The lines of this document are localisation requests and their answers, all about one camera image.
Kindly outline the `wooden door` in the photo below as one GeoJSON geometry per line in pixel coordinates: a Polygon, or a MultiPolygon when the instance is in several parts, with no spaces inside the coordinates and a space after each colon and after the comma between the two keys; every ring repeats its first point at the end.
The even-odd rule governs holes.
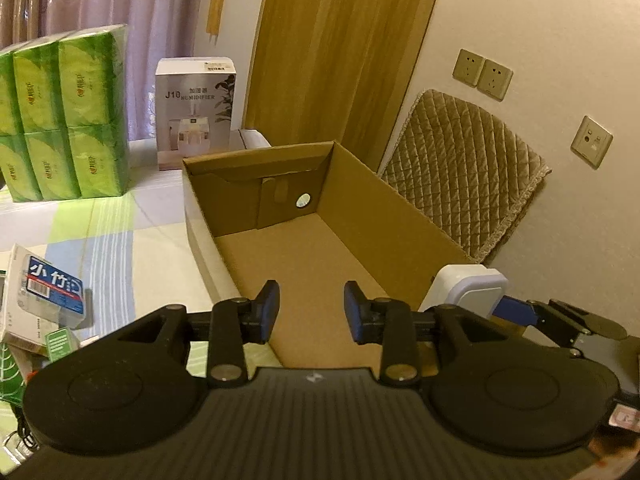
{"type": "Polygon", "coordinates": [[[242,125],[381,165],[436,0],[262,0],[242,125]]]}

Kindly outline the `white humidifier box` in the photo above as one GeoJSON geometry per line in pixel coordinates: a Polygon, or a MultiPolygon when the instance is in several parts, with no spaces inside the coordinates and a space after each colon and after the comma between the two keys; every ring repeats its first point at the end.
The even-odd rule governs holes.
{"type": "Polygon", "coordinates": [[[162,58],[155,72],[157,165],[229,148],[236,70],[231,58],[162,58]]]}

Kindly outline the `large cardboard box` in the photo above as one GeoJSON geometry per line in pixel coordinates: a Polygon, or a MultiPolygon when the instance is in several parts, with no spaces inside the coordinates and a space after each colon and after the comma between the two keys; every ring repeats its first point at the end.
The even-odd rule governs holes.
{"type": "Polygon", "coordinates": [[[258,148],[183,163],[186,234],[213,301],[280,286],[270,336],[297,368],[378,368],[381,349],[352,340],[344,286],[422,304],[463,249],[334,142],[258,148]]]}

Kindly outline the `silver green leaf pouch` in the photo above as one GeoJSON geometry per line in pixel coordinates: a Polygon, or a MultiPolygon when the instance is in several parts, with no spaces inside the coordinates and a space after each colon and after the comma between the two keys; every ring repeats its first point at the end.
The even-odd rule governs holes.
{"type": "Polygon", "coordinates": [[[1,344],[0,396],[3,402],[20,408],[26,389],[27,376],[32,372],[32,360],[19,349],[1,344]]]}

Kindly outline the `quilted chair cushion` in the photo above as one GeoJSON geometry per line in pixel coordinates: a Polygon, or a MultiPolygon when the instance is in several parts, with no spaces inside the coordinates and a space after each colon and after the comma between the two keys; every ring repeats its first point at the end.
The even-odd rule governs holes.
{"type": "Polygon", "coordinates": [[[414,101],[381,177],[470,259],[484,263],[550,172],[501,119],[428,89],[414,101]]]}

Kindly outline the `white mecobalamin tablet box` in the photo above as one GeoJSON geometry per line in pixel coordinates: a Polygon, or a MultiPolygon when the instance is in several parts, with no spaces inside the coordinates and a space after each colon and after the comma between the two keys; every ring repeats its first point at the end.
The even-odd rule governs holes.
{"type": "Polygon", "coordinates": [[[21,301],[27,299],[26,264],[33,255],[33,252],[17,244],[11,249],[1,294],[1,341],[46,356],[46,336],[55,332],[58,324],[40,318],[20,305],[21,301]]]}

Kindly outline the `green tissue pack bundle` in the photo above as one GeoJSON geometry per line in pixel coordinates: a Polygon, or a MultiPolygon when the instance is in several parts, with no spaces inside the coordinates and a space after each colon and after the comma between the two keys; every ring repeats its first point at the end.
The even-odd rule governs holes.
{"type": "Polygon", "coordinates": [[[12,200],[125,193],[126,36],[106,25],[2,49],[1,175],[12,200]]]}

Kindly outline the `clear blue-label plastic case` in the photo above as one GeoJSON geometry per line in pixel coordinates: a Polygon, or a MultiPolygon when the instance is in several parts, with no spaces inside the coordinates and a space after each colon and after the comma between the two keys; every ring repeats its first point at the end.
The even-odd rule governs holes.
{"type": "Polygon", "coordinates": [[[47,260],[27,254],[18,279],[17,304],[26,312],[74,330],[85,322],[85,287],[47,260]]]}

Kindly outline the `double wall socket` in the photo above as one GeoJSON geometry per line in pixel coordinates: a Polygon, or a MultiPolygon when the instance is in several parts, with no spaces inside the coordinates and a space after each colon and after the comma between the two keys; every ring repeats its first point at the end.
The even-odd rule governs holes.
{"type": "Polygon", "coordinates": [[[459,51],[452,70],[452,78],[499,102],[506,97],[513,75],[509,67],[465,49],[459,51]]]}

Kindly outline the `white square night light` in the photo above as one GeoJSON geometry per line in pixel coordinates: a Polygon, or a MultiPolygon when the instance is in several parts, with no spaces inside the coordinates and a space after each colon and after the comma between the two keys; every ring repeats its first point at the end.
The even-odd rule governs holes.
{"type": "Polygon", "coordinates": [[[436,274],[419,311],[453,304],[489,318],[508,286],[508,279],[496,269],[482,264],[447,264],[436,274]]]}

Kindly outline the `single wall socket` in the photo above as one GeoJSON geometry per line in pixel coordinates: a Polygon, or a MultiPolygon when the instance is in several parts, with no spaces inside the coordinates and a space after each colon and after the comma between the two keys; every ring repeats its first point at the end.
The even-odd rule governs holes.
{"type": "Polygon", "coordinates": [[[613,136],[589,116],[582,118],[570,149],[591,168],[598,169],[611,146],[613,136]]]}

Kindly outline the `pink curtain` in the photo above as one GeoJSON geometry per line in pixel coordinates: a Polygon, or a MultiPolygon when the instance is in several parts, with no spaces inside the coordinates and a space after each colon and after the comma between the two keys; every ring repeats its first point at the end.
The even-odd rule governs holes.
{"type": "Polygon", "coordinates": [[[155,134],[155,71],[194,51],[201,0],[1,0],[2,46],[73,30],[126,27],[128,136],[155,134]]]}

